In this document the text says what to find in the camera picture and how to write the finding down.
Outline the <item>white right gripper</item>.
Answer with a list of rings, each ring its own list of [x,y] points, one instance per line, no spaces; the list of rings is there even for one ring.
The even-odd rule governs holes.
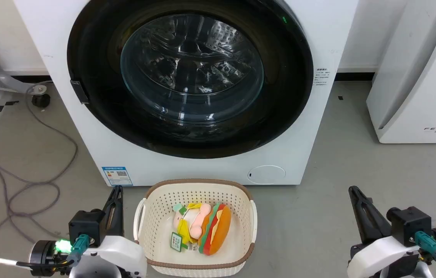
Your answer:
[[[391,235],[391,225],[373,205],[373,199],[357,186],[350,186],[348,194],[362,244],[369,244],[357,252],[347,267],[349,278],[368,278],[408,252],[418,251],[418,245],[406,247]]]

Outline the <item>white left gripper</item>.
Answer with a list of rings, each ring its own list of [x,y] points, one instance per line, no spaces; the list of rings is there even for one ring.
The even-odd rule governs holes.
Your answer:
[[[106,237],[88,248],[71,269],[71,278],[145,278],[147,262],[142,246],[124,238],[123,188],[112,188],[105,203]]]

